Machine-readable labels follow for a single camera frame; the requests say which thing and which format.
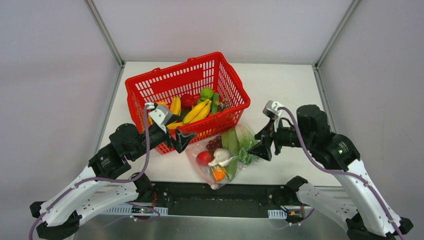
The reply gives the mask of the green lettuce head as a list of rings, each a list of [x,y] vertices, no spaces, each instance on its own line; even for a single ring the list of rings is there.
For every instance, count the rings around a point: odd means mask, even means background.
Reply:
[[[238,153],[239,162],[246,167],[258,161],[258,156],[248,153],[248,151],[258,143],[252,128],[246,124],[237,124],[234,129],[240,148]]]

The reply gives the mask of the red apple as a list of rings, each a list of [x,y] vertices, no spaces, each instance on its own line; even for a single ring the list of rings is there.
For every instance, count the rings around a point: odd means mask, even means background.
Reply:
[[[214,156],[209,151],[202,151],[196,156],[196,163],[200,166],[206,167],[213,159]]]

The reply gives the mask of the green leafy vegetable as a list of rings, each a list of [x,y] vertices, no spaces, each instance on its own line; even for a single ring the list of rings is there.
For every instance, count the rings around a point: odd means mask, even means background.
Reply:
[[[239,142],[236,135],[235,128],[232,127],[221,135],[221,143],[224,149],[229,150],[230,159],[229,164],[225,166],[226,177],[228,181],[232,181],[237,175],[238,169],[238,155],[239,155]]]

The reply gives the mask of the dark purple grape bunch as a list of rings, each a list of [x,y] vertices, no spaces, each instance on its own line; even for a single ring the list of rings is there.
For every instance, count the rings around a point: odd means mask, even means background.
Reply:
[[[209,140],[206,144],[206,149],[211,155],[213,155],[217,149],[221,149],[222,147],[222,137],[220,135],[216,136],[212,140]]]

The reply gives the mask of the clear zip top bag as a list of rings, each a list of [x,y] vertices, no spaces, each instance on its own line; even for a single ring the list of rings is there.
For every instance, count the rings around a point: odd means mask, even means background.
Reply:
[[[237,124],[210,140],[188,146],[185,153],[200,178],[217,190],[260,160],[248,153],[257,143],[249,125]]]

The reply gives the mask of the white garlic bulb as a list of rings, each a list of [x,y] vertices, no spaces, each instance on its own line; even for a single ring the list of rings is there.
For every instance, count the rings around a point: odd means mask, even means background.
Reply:
[[[210,167],[212,166],[221,166],[226,167],[231,161],[231,153],[228,149],[218,148],[214,154],[214,159],[208,164]]]

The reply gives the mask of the red plastic shopping basket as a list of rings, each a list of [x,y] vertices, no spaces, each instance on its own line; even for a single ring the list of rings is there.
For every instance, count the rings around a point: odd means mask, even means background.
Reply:
[[[197,133],[193,143],[234,127],[244,109],[251,104],[240,77],[218,51],[130,77],[125,81],[125,87],[129,113],[139,132],[145,130],[145,103],[166,102],[170,105],[174,97],[182,97],[185,94],[190,94],[198,100],[201,90],[206,87],[219,93],[221,100],[226,99],[227,109],[180,127],[183,133]]]

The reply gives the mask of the orange green mango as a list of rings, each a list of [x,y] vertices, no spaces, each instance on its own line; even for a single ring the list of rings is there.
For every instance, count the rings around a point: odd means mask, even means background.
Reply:
[[[211,176],[215,182],[222,182],[226,178],[227,172],[224,167],[215,165],[211,167]]]

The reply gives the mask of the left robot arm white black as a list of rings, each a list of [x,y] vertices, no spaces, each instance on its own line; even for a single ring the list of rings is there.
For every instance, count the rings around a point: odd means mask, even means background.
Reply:
[[[140,133],[131,123],[120,125],[109,136],[110,143],[101,148],[82,172],[58,195],[48,201],[30,205],[34,232],[44,240],[64,240],[75,234],[88,220],[115,205],[152,198],[153,186],[145,174],[150,151],[162,143],[182,153],[196,133],[153,124]]]

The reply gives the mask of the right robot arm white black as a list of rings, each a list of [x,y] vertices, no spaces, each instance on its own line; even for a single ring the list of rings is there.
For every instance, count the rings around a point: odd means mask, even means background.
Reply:
[[[285,184],[284,200],[299,202],[321,212],[351,240],[404,239],[413,228],[406,217],[395,213],[370,178],[361,155],[345,135],[332,132],[327,114],[314,104],[302,105],[295,113],[277,101],[268,101],[263,114],[269,119],[255,135],[257,144],[249,153],[270,161],[282,147],[301,148],[320,171],[334,176],[352,201],[347,205],[321,192],[301,176]]]

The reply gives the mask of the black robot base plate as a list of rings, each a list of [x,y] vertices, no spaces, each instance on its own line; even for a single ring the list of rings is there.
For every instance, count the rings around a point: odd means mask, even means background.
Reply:
[[[268,218],[269,211],[304,208],[284,185],[226,184],[213,190],[206,183],[154,181],[136,204],[167,209],[169,216]]]

